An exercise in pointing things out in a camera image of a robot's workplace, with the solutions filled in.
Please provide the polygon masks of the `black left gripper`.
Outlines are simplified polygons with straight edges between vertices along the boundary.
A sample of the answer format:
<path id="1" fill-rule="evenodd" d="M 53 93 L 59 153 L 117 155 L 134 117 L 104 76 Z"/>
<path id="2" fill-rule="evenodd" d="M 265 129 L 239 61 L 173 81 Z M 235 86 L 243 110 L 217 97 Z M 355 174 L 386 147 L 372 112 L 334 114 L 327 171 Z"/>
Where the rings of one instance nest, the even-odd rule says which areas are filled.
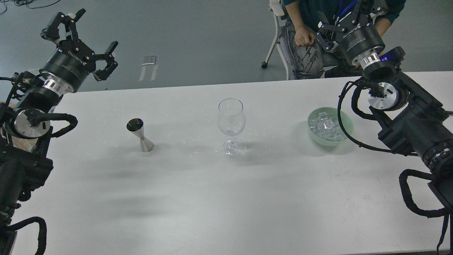
<path id="1" fill-rule="evenodd" d="M 78 37 L 76 22 L 86 13 L 85 9 L 77 13 L 65 15 L 57 13 L 53 19 L 41 30 L 41 38 L 53 42 L 57 49 L 47 60 L 44 67 L 39 70 L 43 77 L 50 74 L 62 79 L 69 84 L 69 92 L 75 93 L 81 87 L 86 77 L 93 74 L 97 82 L 105 81 L 118 67 L 113 52 L 118 42 L 112 42 L 103 54 L 95 54 Z M 66 39 L 60 39 L 59 26 L 63 24 L 66 31 Z M 103 69 L 96 68 L 97 61 L 105 61 Z"/>

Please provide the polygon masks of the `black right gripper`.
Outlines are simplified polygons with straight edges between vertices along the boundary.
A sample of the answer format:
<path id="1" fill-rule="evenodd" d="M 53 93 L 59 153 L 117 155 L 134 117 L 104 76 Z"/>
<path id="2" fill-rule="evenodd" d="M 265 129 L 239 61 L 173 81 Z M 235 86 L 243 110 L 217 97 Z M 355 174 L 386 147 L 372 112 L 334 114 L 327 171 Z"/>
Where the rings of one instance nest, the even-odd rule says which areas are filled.
<path id="1" fill-rule="evenodd" d="M 379 16 L 389 11 L 385 0 L 353 0 L 350 3 L 349 21 L 340 21 L 333 25 L 325 13 L 318 11 L 320 19 L 315 36 L 322 49 L 334 53 L 340 46 L 345 63 L 350 66 L 360 65 L 365 56 L 381 53 L 385 44 L 376 26 L 380 26 Z"/>

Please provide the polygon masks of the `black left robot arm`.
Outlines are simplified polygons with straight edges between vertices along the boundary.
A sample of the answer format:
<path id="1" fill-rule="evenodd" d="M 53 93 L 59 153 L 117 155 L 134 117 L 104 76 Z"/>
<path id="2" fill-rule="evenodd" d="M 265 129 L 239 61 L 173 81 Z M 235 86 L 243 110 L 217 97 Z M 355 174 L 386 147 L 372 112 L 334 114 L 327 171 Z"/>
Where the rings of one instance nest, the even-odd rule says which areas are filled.
<path id="1" fill-rule="evenodd" d="M 37 74 L 25 71 L 13 77 L 11 90 L 1 103 L 1 254 L 10 255 L 19 229 L 33 223 L 39 225 L 37 255 L 44 254 L 47 226 L 41 217 L 31 217 L 12 224 L 12 217 L 21 202 L 42 187 L 49 177 L 53 162 L 47 157 L 52 138 L 72 131 L 78 123 L 75 116 L 54 113 L 63 95 L 75 93 L 89 74 L 97 81 L 108 79 L 118 63 L 112 42 L 104 53 L 96 54 L 78 36 L 76 23 L 84 15 L 57 13 L 42 29 L 41 37 L 55 43 L 56 50 Z"/>

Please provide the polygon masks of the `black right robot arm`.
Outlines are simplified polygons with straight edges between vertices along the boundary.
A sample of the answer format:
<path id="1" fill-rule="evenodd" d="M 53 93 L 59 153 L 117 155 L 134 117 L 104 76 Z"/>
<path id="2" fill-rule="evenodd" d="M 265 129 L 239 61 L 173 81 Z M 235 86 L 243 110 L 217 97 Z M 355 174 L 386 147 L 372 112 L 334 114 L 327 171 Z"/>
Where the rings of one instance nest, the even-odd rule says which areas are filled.
<path id="1" fill-rule="evenodd" d="M 400 69 L 404 51 L 396 47 L 382 57 L 383 40 L 373 19 L 387 13 L 384 0 L 356 0 L 338 13 L 331 24 L 325 14 L 320 19 L 317 40 L 325 51 L 339 52 L 347 63 L 360 65 L 361 78 L 346 83 L 339 97 L 338 112 L 344 96 L 355 85 L 351 107 L 361 118 L 374 120 L 382 130 L 378 139 L 393 154 L 417 155 L 429 173 L 404 170 L 399 178 L 406 207 L 427 218 L 443 217 L 439 244 L 447 230 L 452 230 L 452 133 L 443 122 L 452 115 L 417 82 Z M 413 201 L 407 182 L 409 176 L 428 180 L 429 189 L 443 205 L 438 210 L 422 210 Z"/>

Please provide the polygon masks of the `person's bare hand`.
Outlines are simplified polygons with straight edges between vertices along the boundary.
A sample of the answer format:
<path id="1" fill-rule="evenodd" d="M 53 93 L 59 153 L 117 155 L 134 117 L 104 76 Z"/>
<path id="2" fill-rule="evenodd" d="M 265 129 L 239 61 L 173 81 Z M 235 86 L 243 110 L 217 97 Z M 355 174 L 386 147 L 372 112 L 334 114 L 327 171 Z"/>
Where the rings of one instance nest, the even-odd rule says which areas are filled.
<path id="1" fill-rule="evenodd" d="M 315 44 L 316 37 L 309 31 L 304 25 L 296 26 L 294 25 L 296 35 L 294 36 L 294 41 L 296 46 L 312 46 Z"/>

